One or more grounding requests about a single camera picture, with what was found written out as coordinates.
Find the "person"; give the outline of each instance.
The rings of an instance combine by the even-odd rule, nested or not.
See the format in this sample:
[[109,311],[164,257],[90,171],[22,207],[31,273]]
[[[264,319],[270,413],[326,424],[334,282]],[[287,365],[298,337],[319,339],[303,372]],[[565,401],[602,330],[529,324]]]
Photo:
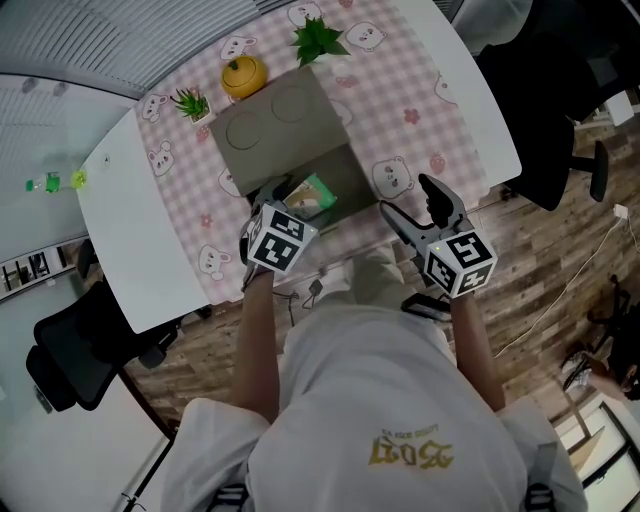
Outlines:
[[[434,323],[399,310],[414,290],[390,247],[358,257],[351,288],[291,329],[279,370],[273,279],[246,286],[229,403],[185,409],[163,512],[529,510],[538,452],[523,445],[557,437],[539,412],[520,422],[537,432],[514,435],[472,294],[450,301],[454,358]],[[562,483],[535,510],[586,510],[566,451],[545,446],[542,473]]]
[[567,391],[592,386],[602,394],[619,400],[640,399],[639,354],[633,339],[619,335],[613,340],[609,367],[598,361],[586,349],[579,348],[562,364],[563,374],[572,372],[566,381]]

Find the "bear face print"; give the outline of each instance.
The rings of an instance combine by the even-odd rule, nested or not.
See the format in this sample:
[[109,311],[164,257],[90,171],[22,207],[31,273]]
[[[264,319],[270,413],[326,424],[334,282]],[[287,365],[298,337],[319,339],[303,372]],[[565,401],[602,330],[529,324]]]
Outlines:
[[299,28],[302,28],[307,24],[307,18],[315,20],[324,16],[324,13],[315,2],[306,2],[304,4],[294,5],[287,12],[291,23]]
[[383,160],[373,166],[373,183],[378,193],[385,199],[395,199],[413,188],[413,180],[404,159],[397,156]]
[[147,156],[151,162],[151,167],[153,167],[153,174],[156,176],[167,174],[169,169],[173,167],[171,144],[166,140],[160,144],[160,150],[157,153],[149,151]]
[[164,105],[168,99],[168,96],[150,94],[142,106],[142,119],[155,123],[160,118],[160,105]]
[[240,55],[244,55],[244,51],[248,46],[253,46],[257,42],[258,40],[255,37],[232,36],[224,43],[220,51],[220,58],[222,60],[231,60],[240,57]]
[[238,192],[238,187],[236,187],[236,184],[233,182],[233,178],[231,177],[228,167],[220,173],[220,176],[218,176],[218,184],[222,190],[230,196],[241,197],[240,192]]
[[342,103],[337,102],[336,100],[329,101],[331,101],[331,104],[333,105],[336,114],[338,114],[338,117],[342,121],[343,126],[347,126],[351,121],[353,121],[353,114],[347,107],[345,107]]
[[372,52],[387,37],[387,34],[372,23],[362,21],[351,27],[346,37],[353,46],[362,48],[365,52]]
[[449,84],[445,82],[444,78],[442,78],[442,75],[438,76],[438,81],[436,82],[434,91],[441,100],[446,101],[447,103],[453,103],[454,105],[456,104],[451,88],[449,87]]
[[209,274],[214,281],[224,279],[222,273],[222,264],[229,263],[231,256],[226,252],[218,251],[210,245],[205,245],[200,249],[200,257],[198,258],[198,266],[205,274]]

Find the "plug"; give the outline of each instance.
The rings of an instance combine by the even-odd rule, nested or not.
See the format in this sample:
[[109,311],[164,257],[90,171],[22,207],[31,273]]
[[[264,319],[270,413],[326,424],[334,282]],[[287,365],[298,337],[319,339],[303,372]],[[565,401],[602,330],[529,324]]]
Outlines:
[[627,208],[626,206],[622,206],[621,204],[616,204],[613,207],[613,215],[615,215],[619,219],[628,219],[629,208]]

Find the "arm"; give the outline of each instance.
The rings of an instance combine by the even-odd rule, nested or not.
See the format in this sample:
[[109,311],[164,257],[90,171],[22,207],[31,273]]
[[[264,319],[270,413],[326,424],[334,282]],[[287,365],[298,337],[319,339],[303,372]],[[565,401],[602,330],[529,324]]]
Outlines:
[[231,403],[269,423],[278,416],[280,378],[273,319],[273,272],[256,276],[244,294]]
[[458,369],[491,409],[496,412],[503,409],[504,392],[472,293],[451,299],[451,318]]

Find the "white t-shirt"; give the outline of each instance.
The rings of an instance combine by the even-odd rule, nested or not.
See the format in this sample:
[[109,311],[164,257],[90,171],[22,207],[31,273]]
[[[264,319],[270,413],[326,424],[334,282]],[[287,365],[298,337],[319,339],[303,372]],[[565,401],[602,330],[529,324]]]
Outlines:
[[[519,510],[530,463],[443,346],[440,329],[406,313],[314,312],[287,338],[273,425],[189,404],[163,512],[218,510],[216,493],[258,512]],[[236,483],[246,492],[220,491]]]

